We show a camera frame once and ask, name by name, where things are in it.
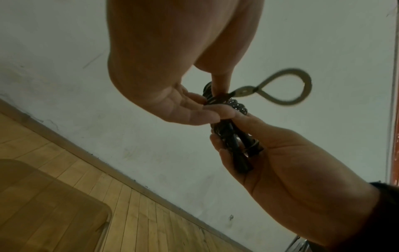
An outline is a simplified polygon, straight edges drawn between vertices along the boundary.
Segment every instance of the wooden floor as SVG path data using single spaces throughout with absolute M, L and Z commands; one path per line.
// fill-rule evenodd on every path
M 0 159 L 23 161 L 110 206 L 100 251 L 241 251 L 3 114 Z

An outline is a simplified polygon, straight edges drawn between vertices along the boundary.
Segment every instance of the dark sleeve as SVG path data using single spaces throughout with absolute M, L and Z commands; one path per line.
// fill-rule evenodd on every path
M 399 188 L 371 184 L 380 190 L 380 199 L 360 232 L 333 248 L 310 243 L 312 252 L 399 251 Z

